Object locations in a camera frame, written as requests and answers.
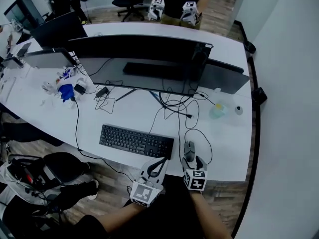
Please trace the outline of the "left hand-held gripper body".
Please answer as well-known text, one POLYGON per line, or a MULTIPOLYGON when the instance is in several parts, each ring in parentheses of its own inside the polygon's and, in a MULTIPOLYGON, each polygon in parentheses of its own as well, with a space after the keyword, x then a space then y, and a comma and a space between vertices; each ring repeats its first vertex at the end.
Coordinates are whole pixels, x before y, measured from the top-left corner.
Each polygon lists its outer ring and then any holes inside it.
POLYGON ((144 207, 149 207, 163 191, 164 174, 141 170, 133 182, 130 200, 144 207))

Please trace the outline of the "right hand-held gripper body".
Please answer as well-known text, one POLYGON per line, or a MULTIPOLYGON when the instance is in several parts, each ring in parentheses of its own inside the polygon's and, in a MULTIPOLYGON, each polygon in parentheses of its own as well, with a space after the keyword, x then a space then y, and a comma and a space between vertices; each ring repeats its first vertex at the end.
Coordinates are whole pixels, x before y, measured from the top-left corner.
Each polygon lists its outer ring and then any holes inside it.
POLYGON ((188 190, 203 191, 207 182, 207 171, 186 169, 183 181, 188 190))

